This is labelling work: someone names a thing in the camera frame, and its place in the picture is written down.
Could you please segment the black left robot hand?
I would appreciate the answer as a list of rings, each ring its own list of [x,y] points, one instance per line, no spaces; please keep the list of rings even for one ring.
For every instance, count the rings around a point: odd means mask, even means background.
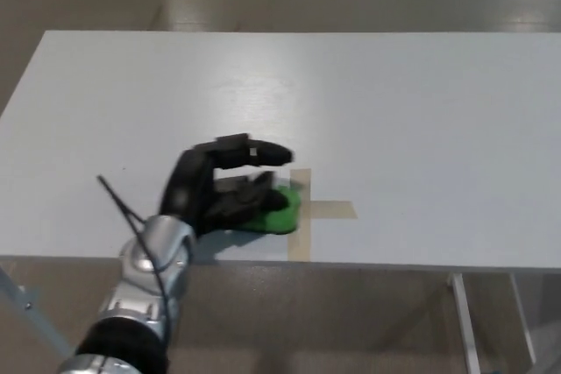
[[[190,225],[198,236],[216,230],[286,235],[298,227],[300,196],[277,186],[264,171],[254,178],[217,179],[216,169],[284,166],[293,161],[287,147],[235,134],[195,145],[179,157],[164,189],[161,215]]]

